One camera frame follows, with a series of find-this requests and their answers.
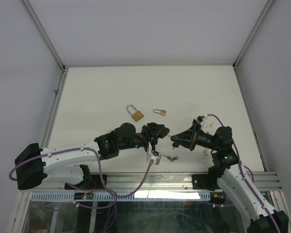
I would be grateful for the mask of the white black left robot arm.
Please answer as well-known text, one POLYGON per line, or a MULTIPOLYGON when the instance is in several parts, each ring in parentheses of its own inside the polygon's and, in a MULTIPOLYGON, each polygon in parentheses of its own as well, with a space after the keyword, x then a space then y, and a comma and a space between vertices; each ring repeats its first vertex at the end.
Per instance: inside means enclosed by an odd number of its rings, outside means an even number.
POLYGON ((47 183, 63 183, 88 188, 92 183, 87 162, 108 160, 121 150, 144 148, 153 152, 159 139, 169 134, 163 124, 148 123, 137 132, 133 124, 120 127, 94 140, 65 148, 41 148, 38 143, 29 144, 15 159, 15 167, 9 178, 19 190, 30 190, 47 183))

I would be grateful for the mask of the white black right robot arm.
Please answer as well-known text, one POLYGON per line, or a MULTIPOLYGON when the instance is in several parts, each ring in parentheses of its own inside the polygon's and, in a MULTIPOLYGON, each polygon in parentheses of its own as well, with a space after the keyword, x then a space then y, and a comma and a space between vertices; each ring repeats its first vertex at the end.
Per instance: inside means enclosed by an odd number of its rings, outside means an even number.
POLYGON ((242 216, 249 233, 286 233, 289 218, 277 211, 256 188, 245 173, 240 155, 232 138, 232 128, 222 125, 213 135, 202 130, 205 116, 195 118, 189 129, 171 136, 172 146, 193 151, 196 146, 210 149, 213 166, 208 169, 205 189, 222 189, 242 216))

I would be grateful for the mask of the small brass padlock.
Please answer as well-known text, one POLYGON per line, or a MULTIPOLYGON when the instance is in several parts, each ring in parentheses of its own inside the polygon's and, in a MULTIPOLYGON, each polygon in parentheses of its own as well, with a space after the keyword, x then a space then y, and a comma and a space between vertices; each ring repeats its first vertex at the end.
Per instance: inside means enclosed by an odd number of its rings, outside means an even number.
POLYGON ((166 110, 154 109, 153 112, 156 113, 156 114, 160 114, 162 116, 166 115, 166 110))

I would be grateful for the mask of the long-shackle brass padlock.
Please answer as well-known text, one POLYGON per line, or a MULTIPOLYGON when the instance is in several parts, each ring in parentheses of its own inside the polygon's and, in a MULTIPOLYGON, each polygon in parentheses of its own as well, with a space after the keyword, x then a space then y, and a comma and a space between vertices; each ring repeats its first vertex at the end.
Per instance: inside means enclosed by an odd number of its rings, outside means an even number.
POLYGON ((144 118, 144 114, 141 111, 137 110, 137 108, 133 105, 127 105, 126 111, 130 114, 131 118, 135 122, 138 122, 139 120, 144 118))

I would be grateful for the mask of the black-headed key bunch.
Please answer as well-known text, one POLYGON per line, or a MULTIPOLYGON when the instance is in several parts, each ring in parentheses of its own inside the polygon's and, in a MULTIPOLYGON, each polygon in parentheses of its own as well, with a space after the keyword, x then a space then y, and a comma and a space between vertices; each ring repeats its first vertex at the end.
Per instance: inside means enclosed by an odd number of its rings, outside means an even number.
POLYGON ((175 138, 171 135, 167 135, 167 137, 170 138, 171 142, 172 142, 172 147, 173 149, 178 148, 179 147, 179 143, 175 141, 175 138))

